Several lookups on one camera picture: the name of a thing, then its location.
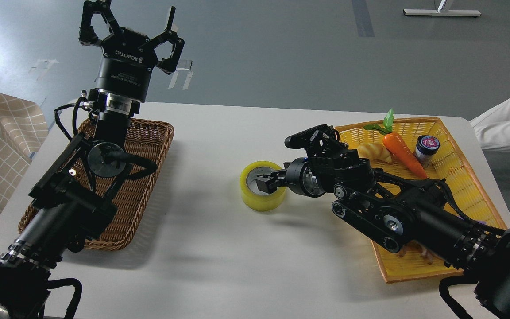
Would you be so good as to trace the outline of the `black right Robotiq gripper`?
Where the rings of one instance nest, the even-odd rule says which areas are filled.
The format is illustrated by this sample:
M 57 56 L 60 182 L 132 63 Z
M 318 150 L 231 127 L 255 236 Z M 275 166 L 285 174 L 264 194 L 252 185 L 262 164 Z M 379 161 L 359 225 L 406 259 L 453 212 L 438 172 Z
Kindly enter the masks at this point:
M 299 195 L 311 198 L 322 196 L 322 188 L 310 169 L 308 158 L 296 158 L 291 162 L 284 162 L 284 166 L 285 171 L 257 172 L 255 175 L 257 190 L 272 194 L 280 187 L 287 187 Z

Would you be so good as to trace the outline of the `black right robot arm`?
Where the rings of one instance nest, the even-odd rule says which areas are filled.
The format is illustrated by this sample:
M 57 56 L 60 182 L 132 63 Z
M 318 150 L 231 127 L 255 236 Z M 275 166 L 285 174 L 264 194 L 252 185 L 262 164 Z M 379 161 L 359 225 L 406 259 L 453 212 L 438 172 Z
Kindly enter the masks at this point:
M 307 197 L 332 193 L 338 218 L 391 253 L 411 241 L 443 259 L 461 276 L 441 279 L 439 294 L 460 319 L 468 312 L 450 295 L 452 285 L 474 284 L 480 305 L 500 319 L 510 319 L 510 229 L 482 224 L 457 206 L 445 180 L 404 179 L 360 158 L 342 143 L 340 133 L 322 124 L 285 139 L 306 156 L 265 168 L 253 177 L 259 191 L 280 187 Z

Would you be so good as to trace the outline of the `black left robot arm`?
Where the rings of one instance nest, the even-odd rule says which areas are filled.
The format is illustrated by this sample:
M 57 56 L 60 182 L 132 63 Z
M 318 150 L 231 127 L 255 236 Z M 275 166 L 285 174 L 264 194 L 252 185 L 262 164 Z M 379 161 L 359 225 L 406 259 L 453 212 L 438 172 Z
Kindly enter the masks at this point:
M 65 318 L 75 316 L 82 293 L 79 280 L 50 280 L 65 250 L 83 250 L 97 240 L 118 211 L 113 200 L 128 180 L 158 171 L 151 159 L 130 154 L 125 141 L 131 118 L 146 100 L 155 67 L 176 71 L 184 40 L 173 27 L 149 38 L 121 27 L 109 0 L 84 2 L 79 42 L 102 49 L 97 84 L 71 105 L 55 109 L 55 123 L 69 139 L 65 150 L 30 191 L 37 210 L 26 229 L 0 256 L 0 319 L 42 319 L 52 289 L 73 287 Z M 58 112 L 73 108 L 72 133 Z

